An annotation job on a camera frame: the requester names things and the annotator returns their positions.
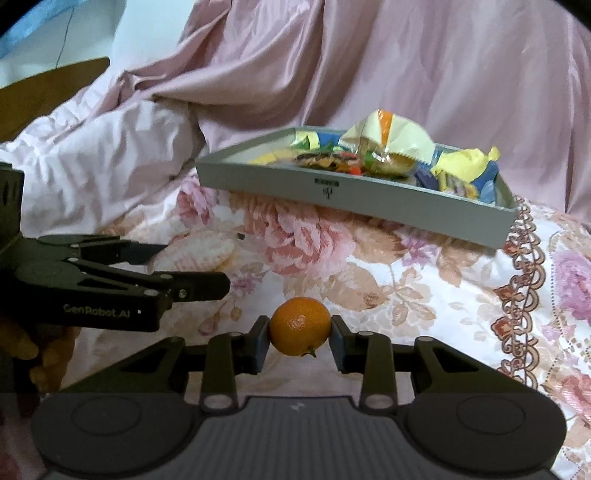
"gray tray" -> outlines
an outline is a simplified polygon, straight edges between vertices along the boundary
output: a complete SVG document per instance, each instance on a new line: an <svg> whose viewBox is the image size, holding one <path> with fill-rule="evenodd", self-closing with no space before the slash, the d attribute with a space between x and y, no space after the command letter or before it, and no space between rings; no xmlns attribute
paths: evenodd
<svg viewBox="0 0 591 480"><path fill-rule="evenodd" d="M343 134L325 128L279 130L196 160L202 186L263 194L368 215L502 248L515 220L515 200L499 175L496 205L388 180L286 165L249 165L265 153L289 146L296 131ZM439 145L444 150L458 150Z"/></svg>

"snack package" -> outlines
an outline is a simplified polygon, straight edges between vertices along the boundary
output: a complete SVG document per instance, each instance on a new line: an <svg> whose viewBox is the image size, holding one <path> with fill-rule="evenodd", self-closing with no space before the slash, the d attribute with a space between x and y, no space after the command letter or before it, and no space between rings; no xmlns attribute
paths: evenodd
<svg viewBox="0 0 591 480"><path fill-rule="evenodd" d="M381 109L351 127L339 145L363 159L369 174L386 176L413 176L417 162L430 165L435 152L423 127Z"/></svg>
<svg viewBox="0 0 591 480"><path fill-rule="evenodd" d="M484 203L495 203L496 162L501 153L492 147L488 155L477 148L442 153L431 169L441 192L454 193Z"/></svg>

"bed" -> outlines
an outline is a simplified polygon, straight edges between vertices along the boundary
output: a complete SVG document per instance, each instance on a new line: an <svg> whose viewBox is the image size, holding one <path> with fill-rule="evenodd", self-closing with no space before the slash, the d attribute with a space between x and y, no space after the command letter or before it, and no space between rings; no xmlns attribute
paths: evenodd
<svg viewBox="0 0 591 480"><path fill-rule="evenodd" d="M81 330L60 360L62 386L166 336L204 343L217 333L246 332L285 299L310 296L354 331L375 330L397 343L431 335L547 394L569 427L554 472L564 480L588 478L591 35L551 2L475 2L460 11L465 2L399 1L398 15L388 17L390 57L376 60L385 41L376 32L385 31L381 19L393 13L391 4L274 5L199 2L174 55L128 72L107 71L0 148L0 161L27 175L26 236L103 232L163 242L170 246L143 271L219 270L232 281L222 301L175 306L157 333ZM443 14L449 21L441 22ZM462 22L468 17L471 23ZM345 24L369 32L361 35L363 47L359 37L340 36ZM446 42L418 40L423 29ZM468 33L485 58L480 67L444 68L457 66L454 55L472 51L461 41ZM549 40L550 33L564 42ZM287 45L294 52L289 58L281 54ZM529 60L506 59L516 51ZM540 81L551 65L557 70ZM339 75L330 75L335 69ZM464 84L454 90L459 79ZM187 161L274 128L346 128L377 107L415 119L442 143L484 149L496 141L506 158L501 172L518 195L504 249L211 190ZM340 375L326 345L317 355L291 359L271 348L263 374L239 377L238 390L355 398L360 378ZM199 381L191 378L190 400ZM401 397L410 401L412 392ZM28 480L43 470L27 428L25 420L8 418L0 476L19 478L18 468Z"/></svg>

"mandarin orange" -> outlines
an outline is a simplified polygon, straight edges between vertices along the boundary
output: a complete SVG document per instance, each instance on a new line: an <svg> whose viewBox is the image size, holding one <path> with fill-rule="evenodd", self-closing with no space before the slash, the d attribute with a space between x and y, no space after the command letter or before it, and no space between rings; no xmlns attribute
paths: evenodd
<svg viewBox="0 0 591 480"><path fill-rule="evenodd" d="M330 335L330 312L321 302L295 297L283 303L271 317L269 337L273 346L288 356L316 356Z"/></svg>

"finger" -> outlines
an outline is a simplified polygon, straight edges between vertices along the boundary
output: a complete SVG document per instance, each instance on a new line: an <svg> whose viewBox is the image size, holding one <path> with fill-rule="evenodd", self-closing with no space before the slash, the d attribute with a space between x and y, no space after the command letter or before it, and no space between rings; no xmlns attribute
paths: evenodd
<svg viewBox="0 0 591 480"><path fill-rule="evenodd" d="M16 322L6 319L0 319L0 348L20 360L32 360L39 355L39 348L28 333Z"/></svg>
<svg viewBox="0 0 591 480"><path fill-rule="evenodd" d="M43 366L54 367L59 363L68 363L74 354L74 346L79 329L68 328L62 338L53 340L41 353Z"/></svg>
<svg viewBox="0 0 591 480"><path fill-rule="evenodd" d="M40 393L49 393L49 379L43 367L33 367L29 370L29 379Z"/></svg>

